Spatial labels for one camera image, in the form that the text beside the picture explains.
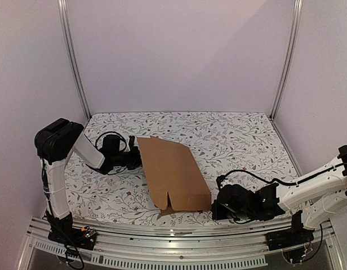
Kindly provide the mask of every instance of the enclosure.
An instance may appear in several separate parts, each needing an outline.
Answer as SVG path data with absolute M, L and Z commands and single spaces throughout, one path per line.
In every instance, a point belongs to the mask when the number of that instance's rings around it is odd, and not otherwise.
M 115 131 L 188 146 L 212 200 L 232 169 L 293 181 L 347 145 L 347 0 L 0 0 L 0 269 L 67 269 L 47 239 L 33 143 L 58 118 L 92 143 Z M 162 215 L 143 168 L 115 172 L 75 152 L 65 167 L 74 225 L 98 230 L 85 269 L 291 266 L 265 234 L 305 205 L 249 224 Z M 242 173 L 228 183 L 265 186 Z M 298 269 L 347 269 L 347 207 L 314 237 L 320 250 Z

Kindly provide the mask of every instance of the table surface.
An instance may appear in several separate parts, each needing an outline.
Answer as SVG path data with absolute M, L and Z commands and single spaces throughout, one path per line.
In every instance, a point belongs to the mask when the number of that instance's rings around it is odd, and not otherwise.
M 215 179 L 232 169 L 244 169 L 265 179 L 289 181 L 297 173 L 269 119 L 262 113 L 241 112 L 131 112 L 96 114 L 85 135 L 94 143 L 107 131 L 126 139 L 159 138 L 187 145 L 216 198 Z M 232 174 L 225 183 L 250 190 L 266 185 L 247 174 Z M 143 168 L 101 175 L 85 165 L 75 153 L 65 169 L 68 204 L 73 217 L 98 222 L 144 226 L 190 227 L 220 225 L 210 211 L 180 212 L 161 216 L 151 201 Z

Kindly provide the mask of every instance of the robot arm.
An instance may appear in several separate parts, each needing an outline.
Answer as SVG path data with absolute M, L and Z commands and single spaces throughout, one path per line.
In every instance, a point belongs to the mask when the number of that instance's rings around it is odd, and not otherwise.
M 72 227 L 72 214 L 66 199 L 64 169 L 68 156 L 76 152 L 93 170 L 108 174 L 114 166 L 135 169 L 141 163 L 140 153 L 134 146 L 134 137 L 130 137 L 129 152 L 119 149 L 124 138 L 116 132 L 106 135 L 102 148 L 98 149 L 83 134 L 83 125 L 58 119 L 35 137 L 37 154 L 42 160 L 42 181 L 47 199 L 47 220 L 51 225 L 48 238 L 65 245 L 93 249 L 96 231 L 88 228 Z
M 227 184 L 221 188 L 221 182 L 228 174 L 219 176 L 217 184 L 220 191 L 212 205 L 213 218 L 267 221 L 308 200 L 318 199 L 292 216 L 290 229 L 266 235 L 270 250 L 313 240 L 313 230 L 347 206 L 347 146 L 339 148 L 339 152 L 338 157 L 321 168 L 289 182 L 278 179 L 266 181 L 255 176 L 269 184 L 256 192 L 238 184 Z

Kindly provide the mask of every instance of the white wall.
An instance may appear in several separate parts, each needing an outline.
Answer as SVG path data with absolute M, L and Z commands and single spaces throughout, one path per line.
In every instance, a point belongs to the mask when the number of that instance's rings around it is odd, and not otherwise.
M 269 113 L 294 1 L 68 1 L 93 113 Z
M 0 270 L 45 207 L 33 142 L 59 117 L 84 121 L 57 2 L 0 0 Z
M 303 173 L 347 144 L 347 0 L 304 1 L 277 125 Z M 347 262 L 347 208 L 332 223 Z

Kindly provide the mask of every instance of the cardboard flap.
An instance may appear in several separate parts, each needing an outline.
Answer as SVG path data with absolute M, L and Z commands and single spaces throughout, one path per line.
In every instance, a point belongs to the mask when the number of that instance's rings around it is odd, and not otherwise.
M 210 210 L 211 193 L 190 149 L 155 137 L 137 138 L 148 188 L 162 210 Z

